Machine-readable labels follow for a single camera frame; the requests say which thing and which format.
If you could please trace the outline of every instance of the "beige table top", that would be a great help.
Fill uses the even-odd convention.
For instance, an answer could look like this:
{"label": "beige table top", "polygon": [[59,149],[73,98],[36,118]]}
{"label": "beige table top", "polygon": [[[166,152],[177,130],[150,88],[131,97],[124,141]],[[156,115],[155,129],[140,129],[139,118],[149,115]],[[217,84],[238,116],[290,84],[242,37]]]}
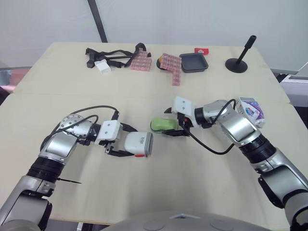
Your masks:
{"label": "beige table top", "polygon": [[[180,96],[202,106],[211,102],[206,96],[213,98],[212,92],[204,92],[203,97]],[[216,99],[225,96],[218,92]],[[108,104],[119,109],[121,122],[148,131],[151,118],[161,116],[172,101],[172,95],[164,100],[134,95],[10,95],[0,107],[0,205],[37,158],[43,138],[70,112]],[[261,106],[267,120],[262,133],[308,176],[308,131],[295,109],[288,103],[264,102]],[[110,119],[112,111],[80,114],[98,114],[101,123]],[[192,132],[213,149],[224,150],[228,144],[214,130],[193,128]],[[82,184],[57,182],[50,197],[51,218],[55,219],[115,223],[145,212],[183,209],[226,215],[271,229],[289,228],[284,211],[269,202],[258,185],[258,174],[236,148],[218,156],[191,138],[159,134],[154,134],[150,158],[112,157],[100,146],[78,146],[61,177]]]}
{"label": "beige table top", "polygon": [[[224,64],[227,59],[238,57],[243,47],[146,44],[147,51],[152,54],[150,72],[112,67],[111,73],[102,75],[97,68],[86,67],[89,59],[85,55],[87,47],[97,51],[135,50],[135,44],[53,43],[14,92],[146,98],[189,95],[194,98],[202,97],[208,101],[250,96],[255,97],[260,103],[289,102],[268,65],[255,48],[247,52],[244,60],[248,64],[248,70],[242,74],[230,72]],[[181,86],[171,86],[172,74],[156,67],[157,58],[164,52],[173,55],[191,53],[195,47],[209,48],[209,55],[205,56],[209,68],[199,73],[182,73]]]}

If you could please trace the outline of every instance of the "red card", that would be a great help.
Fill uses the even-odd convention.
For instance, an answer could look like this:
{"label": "red card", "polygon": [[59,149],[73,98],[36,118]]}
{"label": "red card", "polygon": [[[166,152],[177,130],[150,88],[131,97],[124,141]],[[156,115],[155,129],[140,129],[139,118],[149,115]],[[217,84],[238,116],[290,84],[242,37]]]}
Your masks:
{"label": "red card", "polygon": [[208,48],[195,48],[194,49],[195,53],[202,53],[203,55],[208,54]]}

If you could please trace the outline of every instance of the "green sponge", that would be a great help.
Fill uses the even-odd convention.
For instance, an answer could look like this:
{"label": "green sponge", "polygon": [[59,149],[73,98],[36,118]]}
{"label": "green sponge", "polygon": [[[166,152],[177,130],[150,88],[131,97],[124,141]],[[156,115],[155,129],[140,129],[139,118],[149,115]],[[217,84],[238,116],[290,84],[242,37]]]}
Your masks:
{"label": "green sponge", "polygon": [[151,121],[153,131],[178,130],[178,121],[176,119],[163,119],[155,117]]}

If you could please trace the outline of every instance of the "white plastic clip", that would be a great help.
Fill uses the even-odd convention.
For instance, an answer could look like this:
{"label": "white plastic clip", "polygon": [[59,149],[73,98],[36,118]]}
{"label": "white plastic clip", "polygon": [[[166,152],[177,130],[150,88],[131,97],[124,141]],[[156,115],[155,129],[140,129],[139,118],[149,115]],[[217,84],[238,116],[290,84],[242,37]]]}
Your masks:
{"label": "white plastic clip", "polygon": [[103,59],[101,61],[96,61],[96,62],[94,62],[94,64],[102,74],[111,72],[111,68],[107,64],[107,61],[105,59]]}

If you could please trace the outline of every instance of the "purple label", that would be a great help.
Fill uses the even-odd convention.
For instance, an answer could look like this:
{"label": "purple label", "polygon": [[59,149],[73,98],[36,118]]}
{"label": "purple label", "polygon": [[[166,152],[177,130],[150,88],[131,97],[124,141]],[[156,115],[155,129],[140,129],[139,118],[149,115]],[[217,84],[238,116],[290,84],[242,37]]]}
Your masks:
{"label": "purple label", "polygon": [[243,101],[243,102],[253,106],[254,108],[256,108],[260,112],[260,114],[257,117],[257,119],[264,119],[264,114],[263,114],[263,112],[262,112],[262,110],[261,110],[261,108],[260,108],[260,106],[259,106],[259,104],[257,102],[250,102],[250,101]]}

